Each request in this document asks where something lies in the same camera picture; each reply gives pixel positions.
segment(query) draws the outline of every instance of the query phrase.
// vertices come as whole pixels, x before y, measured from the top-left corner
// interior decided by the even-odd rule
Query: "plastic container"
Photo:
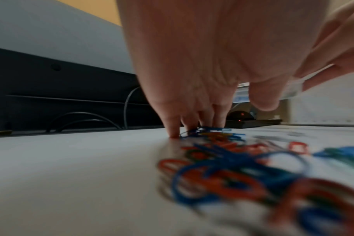
[[[303,88],[303,82],[304,81],[302,80],[293,80],[288,82],[285,90],[282,93],[281,100],[295,97],[296,95],[301,93],[301,90]],[[238,85],[238,88],[235,91],[233,97],[233,103],[244,103],[250,101],[248,96],[249,85],[250,83],[242,83]]]

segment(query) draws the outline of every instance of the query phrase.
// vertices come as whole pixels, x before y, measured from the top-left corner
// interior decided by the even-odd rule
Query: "computer mouse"
[[[231,112],[227,117],[227,121],[233,121],[233,120],[238,120],[238,121],[252,121],[255,118],[248,112],[245,111],[234,111]]]

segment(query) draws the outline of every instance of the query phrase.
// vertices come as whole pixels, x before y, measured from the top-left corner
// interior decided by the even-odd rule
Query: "human hand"
[[[273,110],[307,56],[327,0],[118,0],[145,95],[169,136],[223,127],[240,82],[253,105]]]
[[[354,72],[354,1],[338,8],[324,24],[311,53],[295,74],[302,78],[330,64],[303,83],[303,91]]]

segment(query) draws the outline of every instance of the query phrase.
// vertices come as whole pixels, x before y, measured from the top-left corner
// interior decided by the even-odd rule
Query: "table surface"
[[[354,146],[354,128],[233,131],[305,142],[311,152]],[[0,235],[191,235],[197,213],[157,191],[156,163],[179,151],[165,129],[0,138]],[[312,176],[354,187],[351,172],[308,158]],[[281,159],[275,165],[292,166]]]

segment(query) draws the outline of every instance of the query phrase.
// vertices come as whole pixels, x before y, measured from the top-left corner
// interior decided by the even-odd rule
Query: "screw hole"
[[[60,71],[61,70],[61,66],[59,64],[52,64],[51,65],[51,69],[53,69],[55,71]]]

